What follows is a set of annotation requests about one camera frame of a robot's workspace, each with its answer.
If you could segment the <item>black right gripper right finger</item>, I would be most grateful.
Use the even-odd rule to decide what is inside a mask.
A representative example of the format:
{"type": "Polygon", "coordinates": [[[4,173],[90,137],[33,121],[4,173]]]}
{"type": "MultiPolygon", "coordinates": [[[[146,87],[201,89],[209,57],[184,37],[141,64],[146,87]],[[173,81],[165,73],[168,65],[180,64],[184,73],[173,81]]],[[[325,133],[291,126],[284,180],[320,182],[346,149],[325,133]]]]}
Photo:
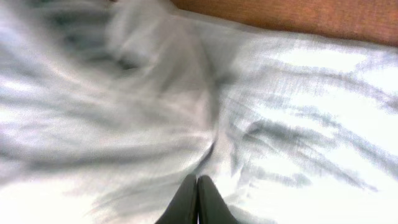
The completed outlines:
{"type": "Polygon", "coordinates": [[[197,190],[200,224],[239,224],[209,176],[198,178],[197,190]]]}

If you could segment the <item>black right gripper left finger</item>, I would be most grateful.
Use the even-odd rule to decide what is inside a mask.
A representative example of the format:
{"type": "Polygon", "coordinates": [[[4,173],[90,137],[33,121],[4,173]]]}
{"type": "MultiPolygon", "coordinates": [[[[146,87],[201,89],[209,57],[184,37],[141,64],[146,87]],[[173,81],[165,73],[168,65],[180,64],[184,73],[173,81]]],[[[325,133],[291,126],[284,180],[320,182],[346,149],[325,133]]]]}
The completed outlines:
{"type": "Polygon", "coordinates": [[[197,221],[197,178],[190,174],[155,224],[197,224],[197,221]]]}

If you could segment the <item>light teal t-shirt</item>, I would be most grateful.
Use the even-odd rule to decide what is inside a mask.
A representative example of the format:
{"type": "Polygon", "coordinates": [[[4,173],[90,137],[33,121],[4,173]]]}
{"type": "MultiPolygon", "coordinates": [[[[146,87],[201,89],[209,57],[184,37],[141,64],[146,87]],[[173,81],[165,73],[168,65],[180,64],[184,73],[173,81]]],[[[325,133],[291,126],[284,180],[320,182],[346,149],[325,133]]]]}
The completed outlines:
{"type": "Polygon", "coordinates": [[[397,222],[397,49],[169,1],[1,2],[1,222],[397,222]]]}

